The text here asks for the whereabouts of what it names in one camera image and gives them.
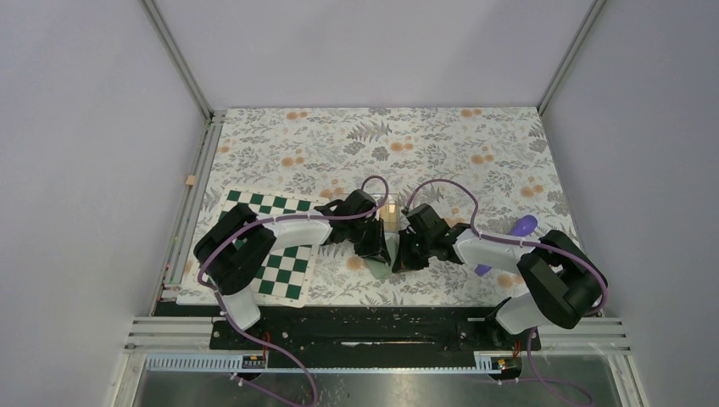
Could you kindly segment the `purple cylinder tube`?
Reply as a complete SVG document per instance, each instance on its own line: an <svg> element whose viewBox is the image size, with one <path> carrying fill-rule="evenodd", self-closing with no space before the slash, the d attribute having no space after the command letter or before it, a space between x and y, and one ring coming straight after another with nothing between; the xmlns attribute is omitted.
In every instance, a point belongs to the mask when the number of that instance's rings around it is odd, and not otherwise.
<svg viewBox="0 0 719 407"><path fill-rule="evenodd" d="M538 226L538 219L534 215L525 215L521 217L507 232L507 235L512 237L528 237L530 236ZM478 276L485 276L492 266L490 265L478 265L475 269L475 273Z"/></svg>

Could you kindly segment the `green white chessboard mat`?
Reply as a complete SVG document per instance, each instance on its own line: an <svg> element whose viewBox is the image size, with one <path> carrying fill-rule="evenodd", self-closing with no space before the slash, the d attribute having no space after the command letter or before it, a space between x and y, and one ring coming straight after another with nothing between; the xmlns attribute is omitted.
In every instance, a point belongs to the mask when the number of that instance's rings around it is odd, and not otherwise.
<svg viewBox="0 0 719 407"><path fill-rule="evenodd" d="M221 194L215 218L220 220L237 204L258 214L289 215L326 204L327 198L229 186ZM320 246L305 244L271 252L250 284L257 304L301 308L306 304Z"/></svg>

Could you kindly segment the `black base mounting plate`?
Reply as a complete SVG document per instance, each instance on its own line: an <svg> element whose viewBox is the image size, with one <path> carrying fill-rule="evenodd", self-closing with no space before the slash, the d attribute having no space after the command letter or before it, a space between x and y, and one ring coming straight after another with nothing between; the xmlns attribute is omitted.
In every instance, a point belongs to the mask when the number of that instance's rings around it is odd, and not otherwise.
<svg viewBox="0 0 719 407"><path fill-rule="evenodd" d="M541 348L528 331L507 335L490 307L260 307L248 337L215 321L212 350L267 349L271 368L293 368L284 348L308 368L471 368L476 352L511 356L516 346Z"/></svg>

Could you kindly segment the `floral table mat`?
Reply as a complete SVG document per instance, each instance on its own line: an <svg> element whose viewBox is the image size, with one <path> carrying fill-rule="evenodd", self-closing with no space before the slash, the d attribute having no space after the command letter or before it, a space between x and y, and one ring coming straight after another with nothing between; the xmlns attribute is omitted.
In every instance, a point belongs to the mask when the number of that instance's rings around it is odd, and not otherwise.
<svg viewBox="0 0 719 407"><path fill-rule="evenodd" d="M477 197L477 228L506 233L534 215L541 237L575 222L534 107L228 109L181 283L180 304L216 304L197 283L192 249L214 225L229 187L345 198L379 175L401 207L429 179L457 181ZM351 244L321 247L308 306L495 305L525 293L520 276L431 260L425 270L376 279Z"/></svg>

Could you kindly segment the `green card holder wallet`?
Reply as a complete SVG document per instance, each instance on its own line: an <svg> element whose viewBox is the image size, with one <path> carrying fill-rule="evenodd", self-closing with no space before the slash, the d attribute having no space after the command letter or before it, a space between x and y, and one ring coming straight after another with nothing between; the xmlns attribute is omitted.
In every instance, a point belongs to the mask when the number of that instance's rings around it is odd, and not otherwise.
<svg viewBox="0 0 719 407"><path fill-rule="evenodd" d="M385 236L387 251L390 261L384 263L378 259L365 259L365 266L376 280L382 280L389 277L393 273L393 266L398 257L399 252L399 234L389 233Z"/></svg>

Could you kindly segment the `clear box with orange blocks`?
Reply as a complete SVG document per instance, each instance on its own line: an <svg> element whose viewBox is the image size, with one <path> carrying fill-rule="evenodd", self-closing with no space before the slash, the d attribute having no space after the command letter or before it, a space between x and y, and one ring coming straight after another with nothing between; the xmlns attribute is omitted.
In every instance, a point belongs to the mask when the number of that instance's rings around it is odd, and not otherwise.
<svg viewBox="0 0 719 407"><path fill-rule="evenodd" d="M332 195L332 199L346 199L350 192L344 192L340 194ZM371 193L368 192L369 196L372 197L379 203L383 198L383 192ZM390 192L387 195L385 204L376 212L376 218L382 220L385 232L397 233L401 229L401 203L399 195L394 192Z"/></svg>

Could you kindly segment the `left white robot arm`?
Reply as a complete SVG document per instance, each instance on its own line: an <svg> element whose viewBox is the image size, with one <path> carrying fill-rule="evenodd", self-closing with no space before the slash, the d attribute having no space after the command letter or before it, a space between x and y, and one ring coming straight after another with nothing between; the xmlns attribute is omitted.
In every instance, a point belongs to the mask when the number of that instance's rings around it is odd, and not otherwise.
<svg viewBox="0 0 719 407"><path fill-rule="evenodd" d="M360 258L390 265L383 223L376 216L379 206L368 193L354 190L346 198L293 214L260 214L246 203L232 207L193 249L232 324L231 338L242 348L262 340L264 328L250 285L276 250L349 242Z"/></svg>

